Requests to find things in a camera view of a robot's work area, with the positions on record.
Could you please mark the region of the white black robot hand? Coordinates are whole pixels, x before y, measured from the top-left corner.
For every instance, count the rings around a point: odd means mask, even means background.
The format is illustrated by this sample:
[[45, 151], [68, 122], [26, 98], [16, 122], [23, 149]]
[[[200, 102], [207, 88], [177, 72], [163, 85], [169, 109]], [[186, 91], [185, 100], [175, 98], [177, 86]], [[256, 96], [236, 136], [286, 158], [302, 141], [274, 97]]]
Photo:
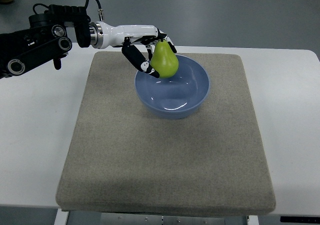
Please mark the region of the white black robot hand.
[[172, 51], [177, 53], [168, 35], [153, 25], [111, 26], [97, 21], [92, 22], [89, 28], [90, 44], [94, 48], [121, 48], [122, 54], [138, 71], [155, 78], [160, 78], [159, 73], [151, 66], [156, 44], [160, 40], [166, 40]]

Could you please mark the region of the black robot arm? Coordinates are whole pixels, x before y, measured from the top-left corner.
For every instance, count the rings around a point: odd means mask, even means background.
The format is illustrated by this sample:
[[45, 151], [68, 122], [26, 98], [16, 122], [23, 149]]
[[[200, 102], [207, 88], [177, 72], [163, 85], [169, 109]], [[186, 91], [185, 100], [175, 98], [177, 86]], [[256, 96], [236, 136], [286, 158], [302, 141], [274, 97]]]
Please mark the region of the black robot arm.
[[43, 13], [31, 15], [28, 29], [1, 34], [0, 77], [21, 76], [49, 61], [59, 70], [61, 59], [72, 49], [67, 28], [74, 28], [78, 45], [87, 48], [90, 21], [85, 6], [51, 4]]

